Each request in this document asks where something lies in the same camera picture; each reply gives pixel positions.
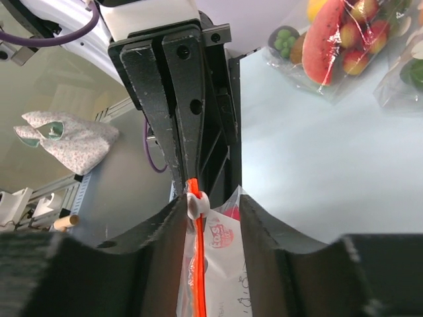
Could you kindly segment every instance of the orange zipper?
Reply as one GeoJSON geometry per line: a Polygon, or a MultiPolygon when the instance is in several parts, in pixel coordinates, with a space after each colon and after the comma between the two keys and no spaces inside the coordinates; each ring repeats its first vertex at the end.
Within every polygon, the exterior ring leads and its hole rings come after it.
{"type": "MultiPolygon", "coordinates": [[[[201,192],[198,189],[198,180],[191,178],[188,181],[188,192],[193,193],[198,199],[201,199],[201,192]]],[[[206,311],[206,283],[204,280],[204,234],[203,234],[203,218],[194,221],[196,227],[196,243],[195,255],[193,261],[194,282],[192,285],[193,312],[194,317],[207,317],[206,311]]]]}

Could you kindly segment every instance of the white patterned bag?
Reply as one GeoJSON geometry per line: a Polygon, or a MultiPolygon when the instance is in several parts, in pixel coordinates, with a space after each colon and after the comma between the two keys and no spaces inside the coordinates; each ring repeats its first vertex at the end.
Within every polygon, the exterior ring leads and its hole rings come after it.
{"type": "Polygon", "coordinates": [[[29,125],[14,127],[30,147],[41,145],[65,167],[78,175],[88,174],[109,152],[119,131],[101,122],[89,122],[66,112],[29,112],[29,125]]]}

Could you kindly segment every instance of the pink logo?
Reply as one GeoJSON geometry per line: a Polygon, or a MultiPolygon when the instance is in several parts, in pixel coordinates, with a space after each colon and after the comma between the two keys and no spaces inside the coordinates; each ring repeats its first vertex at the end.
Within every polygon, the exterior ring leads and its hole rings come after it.
{"type": "Polygon", "coordinates": [[[216,224],[210,226],[211,233],[213,234],[213,242],[210,243],[210,246],[215,249],[226,248],[230,246],[233,241],[233,231],[227,229],[221,224],[216,224]]]}

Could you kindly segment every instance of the plastic bag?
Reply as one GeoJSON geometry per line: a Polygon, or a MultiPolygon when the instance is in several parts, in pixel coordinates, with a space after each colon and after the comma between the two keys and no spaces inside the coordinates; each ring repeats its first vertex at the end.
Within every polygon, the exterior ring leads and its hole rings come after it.
{"type": "MultiPolygon", "coordinates": [[[[245,267],[239,188],[218,209],[208,213],[204,228],[205,287],[207,316],[252,316],[247,270],[245,267]]],[[[182,274],[178,296],[178,317],[197,317],[194,313],[194,258],[196,233],[186,233],[182,274]]]]}
{"type": "Polygon", "coordinates": [[[336,103],[359,85],[359,75],[387,42],[408,30],[411,3],[299,0],[270,35],[265,57],[298,88],[336,103]]]}
{"type": "Polygon", "coordinates": [[[423,114],[423,1],[418,8],[412,16],[416,30],[403,43],[402,54],[374,92],[379,105],[393,114],[423,114]]]}

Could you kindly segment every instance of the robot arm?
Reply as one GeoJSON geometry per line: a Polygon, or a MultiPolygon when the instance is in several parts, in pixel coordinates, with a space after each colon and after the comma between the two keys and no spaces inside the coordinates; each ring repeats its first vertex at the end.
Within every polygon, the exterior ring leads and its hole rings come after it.
{"type": "Polygon", "coordinates": [[[198,178],[211,195],[221,178],[225,193],[215,205],[229,198],[240,183],[232,165],[241,158],[229,158],[238,125],[223,48],[231,41],[228,24],[214,26],[193,0],[98,0],[92,12],[83,0],[2,1],[31,33],[49,40],[74,34],[99,11],[91,32],[62,47],[126,87],[163,150],[176,194],[198,178]]]}

